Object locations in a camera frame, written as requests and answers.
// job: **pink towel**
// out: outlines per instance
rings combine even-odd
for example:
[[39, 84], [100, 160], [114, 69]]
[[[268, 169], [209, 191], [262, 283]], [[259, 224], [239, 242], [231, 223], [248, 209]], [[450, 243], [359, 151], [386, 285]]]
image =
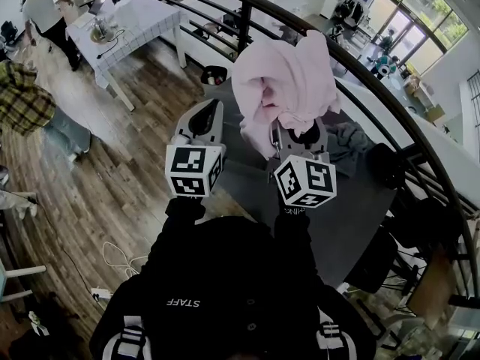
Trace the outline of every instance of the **pink towel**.
[[299, 136], [327, 110], [340, 112], [325, 36], [318, 31], [308, 31], [297, 46], [254, 41], [233, 65], [232, 87], [244, 116], [241, 135], [265, 159], [275, 154], [275, 119]]

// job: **person in teal shirt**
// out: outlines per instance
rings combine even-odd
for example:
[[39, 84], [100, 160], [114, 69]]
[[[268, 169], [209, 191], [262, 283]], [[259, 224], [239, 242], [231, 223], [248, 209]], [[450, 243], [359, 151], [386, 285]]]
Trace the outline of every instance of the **person in teal shirt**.
[[393, 74], [397, 70], [398, 62], [399, 58], [397, 56], [379, 57], [377, 60], [375, 60], [375, 66], [370, 70], [370, 72], [374, 74], [378, 80], [381, 80], [383, 77]]

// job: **white cube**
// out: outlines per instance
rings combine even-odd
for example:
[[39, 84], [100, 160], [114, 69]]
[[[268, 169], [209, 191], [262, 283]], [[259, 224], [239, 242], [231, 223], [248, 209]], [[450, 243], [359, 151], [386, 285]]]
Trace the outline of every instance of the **white cube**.
[[166, 146], [165, 176], [176, 196], [208, 197], [222, 169], [221, 147]]
[[274, 172], [288, 206], [316, 208], [337, 196], [335, 166], [290, 155]]

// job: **yellow plaid shirt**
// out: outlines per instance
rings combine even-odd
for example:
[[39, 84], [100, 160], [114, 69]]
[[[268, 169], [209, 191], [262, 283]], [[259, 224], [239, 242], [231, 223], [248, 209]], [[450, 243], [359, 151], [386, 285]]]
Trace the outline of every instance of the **yellow plaid shirt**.
[[22, 135], [43, 127], [55, 113], [52, 95], [35, 84], [36, 77], [22, 64], [0, 63], [0, 122]]

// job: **person in black jacket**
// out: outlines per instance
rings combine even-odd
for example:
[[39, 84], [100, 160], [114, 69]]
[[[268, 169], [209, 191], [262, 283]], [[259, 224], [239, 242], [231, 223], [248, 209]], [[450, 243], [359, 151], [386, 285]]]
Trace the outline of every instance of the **person in black jacket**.
[[304, 208], [280, 201], [274, 237], [244, 217], [195, 224], [204, 212], [170, 201], [148, 262], [91, 338], [94, 359], [374, 358], [365, 322], [317, 275]]

